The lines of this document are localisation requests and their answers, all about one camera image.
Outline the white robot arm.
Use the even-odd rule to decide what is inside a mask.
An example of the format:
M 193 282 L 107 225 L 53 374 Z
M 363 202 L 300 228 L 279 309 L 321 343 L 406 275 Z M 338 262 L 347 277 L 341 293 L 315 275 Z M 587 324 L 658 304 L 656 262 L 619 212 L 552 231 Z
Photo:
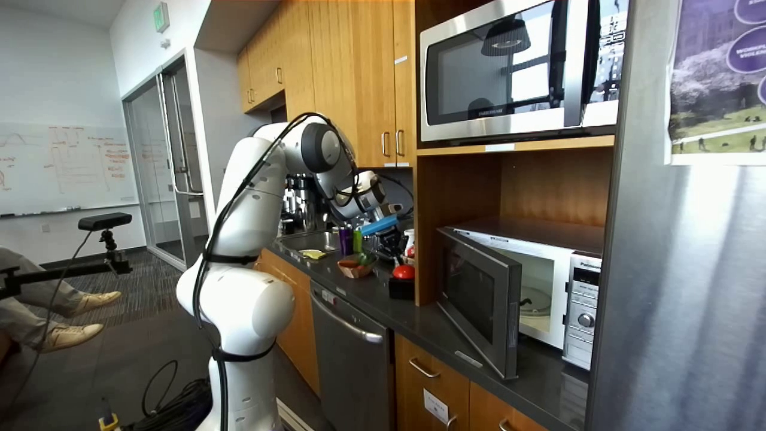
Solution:
M 373 170 L 358 170 L 344 134 L 321 112 L 271 123 L 235 145 L 202 251 L 178 275 L 181 309 L 213 330 L 211 410 L 193 431 L 275 431 L 273 347 L 294 293 L 254 262 L 275 243 L 285 180 L 310 174 L 341 222 L 375 234 L 397 222 Z

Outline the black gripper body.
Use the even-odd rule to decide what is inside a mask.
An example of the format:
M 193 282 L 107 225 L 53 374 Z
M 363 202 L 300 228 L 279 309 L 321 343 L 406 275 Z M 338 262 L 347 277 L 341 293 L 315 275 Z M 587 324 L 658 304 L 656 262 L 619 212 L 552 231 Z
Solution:
M 403 257 L 403 231 L 400 228 L 400 219 L 397 216 L 385 216 L 381 221 L 373 221 L 369 225 L 362 228 L 362 237 L 375 240 L 375 251 L 385 259 L 400 262 Z

